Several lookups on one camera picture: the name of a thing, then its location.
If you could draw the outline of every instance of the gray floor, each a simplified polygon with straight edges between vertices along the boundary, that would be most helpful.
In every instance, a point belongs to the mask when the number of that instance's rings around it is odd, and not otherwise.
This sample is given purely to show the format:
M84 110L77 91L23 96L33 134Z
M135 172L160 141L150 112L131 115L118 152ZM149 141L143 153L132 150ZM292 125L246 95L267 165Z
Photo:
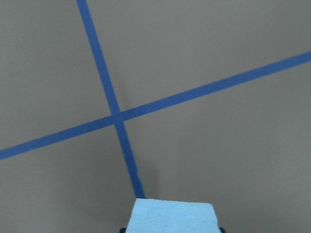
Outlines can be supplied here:
M302 1L89 0L121 110L311 50ZM75 1L0 3L0 150L110 115ZM311 64L125 123L148 198L229 233L311 229ZM0 161L0 232L116 233L135 197L113 126Z

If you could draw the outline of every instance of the blue block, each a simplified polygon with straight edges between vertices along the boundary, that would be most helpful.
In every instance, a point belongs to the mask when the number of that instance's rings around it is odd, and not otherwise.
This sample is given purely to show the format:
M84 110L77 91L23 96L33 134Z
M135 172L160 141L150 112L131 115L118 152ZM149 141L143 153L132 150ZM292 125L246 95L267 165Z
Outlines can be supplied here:
M126 233L220 233L208 203L136 199Z

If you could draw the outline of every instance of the blue line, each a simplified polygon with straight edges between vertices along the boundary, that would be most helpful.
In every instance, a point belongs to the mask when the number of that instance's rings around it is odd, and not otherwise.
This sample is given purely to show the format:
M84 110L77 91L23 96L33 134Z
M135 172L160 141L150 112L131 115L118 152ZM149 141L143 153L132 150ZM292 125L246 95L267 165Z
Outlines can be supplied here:
M122 112L122 117L124 120L130 120L185 101L246 83L254 79L290 69L310 61L311 51L126 110Z
M94 60L100 75L102 85L106 94L108 105L112 117L115 119L115 127L122 147L124 158L126 161L127 169L131 178L132 186L137 198L145 198L142 184L138 176L137 166L134 160L134 155L131 149L130 141L128 139L124 121L120 113L118 101L113 89L112 82L109 77L108 69L104 59L104 55L99 43L96 30L93 24L91 13L89 11L86 0L77 0L80 10L81 18L88 36L89 44L91 46Z
M113 117L107 116L83 125L79 125L67 130L63 130L57 133L50 134L45 137L41 137L29 142L25 142L4 150L0 150L0 160L6 159L15 155L19 155L31 150L35 150L41 147L45 147L57 142L61 142L76 136L80 136L85 133L89 133L107 126L113 125Z

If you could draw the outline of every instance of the blue tape strip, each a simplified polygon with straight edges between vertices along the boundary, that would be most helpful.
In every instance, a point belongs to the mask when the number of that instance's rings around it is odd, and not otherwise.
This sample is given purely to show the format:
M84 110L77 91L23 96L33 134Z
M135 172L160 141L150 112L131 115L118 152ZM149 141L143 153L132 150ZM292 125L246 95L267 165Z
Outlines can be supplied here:
M241 74L231 76L213 83L206 84L173 96L169 96L142 106L132 108L122 112L124 120L130 120L157 110L161 110L185 101L189 101L201 96L205 96L217 91L227 89L248 81L262 78L264 76L277 73L292 67L302 65L311 61L311 51L290 57L263 67L259 67Z
M113 125L113 117L107 116L83 125L79 125L67 130L63 130L57 133L53 133L51 135L38 138L29 142L25 142L10 148L6 148L4 150L0 150L0 160L6 159L15 155L19 155L31 150L35 150L41 147L45 147L57 142L61 142L76 136L80 136L85 133L89 133L95 130L102 129L104 127Z
M104 55L101 49L101 45L99 43L96 30L93 24L93 20L91 17L91 13L89 11L86 0L77 0L78 7L80 10L81 18L88 36L89 44L91 46L94 60L97 66L98 73L100 75L103 88L106 94L106 98L108 101L108 105L111 111L112 117L115 119L115 127L117 130L117 134L119 137L119 141L122 147L122 151L124 154L124 158L126 161L127 169L130 174L132 186L137 198L145 198L145 194L143 191L143 187L141 181L138 176L137 166L134 160L134 155L132 152L132 148L130 145L130 141L128 139L124 121L122 119L122 115L120 113L120 108L118 105L118 101L113 89L113 85L111 79L109 77L108 69L106 66L106 62L104 60Z

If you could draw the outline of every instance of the light blue cube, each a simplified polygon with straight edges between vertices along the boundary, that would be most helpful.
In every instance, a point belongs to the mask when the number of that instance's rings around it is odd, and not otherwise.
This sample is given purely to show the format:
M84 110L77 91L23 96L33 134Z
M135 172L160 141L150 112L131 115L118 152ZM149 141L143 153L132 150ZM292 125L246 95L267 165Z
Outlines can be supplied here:
M220 233L208 203L136 199L126 233Z

